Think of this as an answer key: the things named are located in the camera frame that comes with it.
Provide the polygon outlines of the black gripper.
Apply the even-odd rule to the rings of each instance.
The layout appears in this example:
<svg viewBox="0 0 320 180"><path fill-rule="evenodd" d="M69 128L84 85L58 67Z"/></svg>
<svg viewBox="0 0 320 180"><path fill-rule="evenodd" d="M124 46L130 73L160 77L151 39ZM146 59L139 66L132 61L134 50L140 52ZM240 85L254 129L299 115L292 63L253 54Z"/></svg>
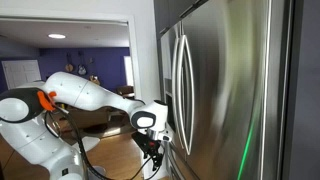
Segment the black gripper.
<svg viewBox="0 0 320 180"><path fill-rule="evenodd" d="M150 139L147 135L140 132L134 132L131 135L132 139L142 150L144 157L150 156L153 161L152 170L155 171L162 166L163 154L159 152L160 142Z"/></svg>

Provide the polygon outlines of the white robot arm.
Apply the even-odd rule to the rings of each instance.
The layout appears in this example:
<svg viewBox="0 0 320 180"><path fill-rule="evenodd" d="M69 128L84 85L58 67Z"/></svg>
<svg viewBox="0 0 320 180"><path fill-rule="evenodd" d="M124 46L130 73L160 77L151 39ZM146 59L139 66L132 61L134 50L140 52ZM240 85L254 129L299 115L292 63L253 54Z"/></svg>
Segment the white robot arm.
<svg viewBox="0 0 320 180"><path fill-rule="evenodd" d="M76 147L71 146L47 125L47 116L59 103L87 111L110 106L126 112L137 130L132 138L146 160L153 162L153 170L160 169L163 154L158 150L163 141L172 140L166 129L165 103L127 99L79 76L56 72L45 82L27 83L0 95L3 138L29 163L46 168L50 180L88 180L92 176L111 180L90 164L81 138Z"/></svg>

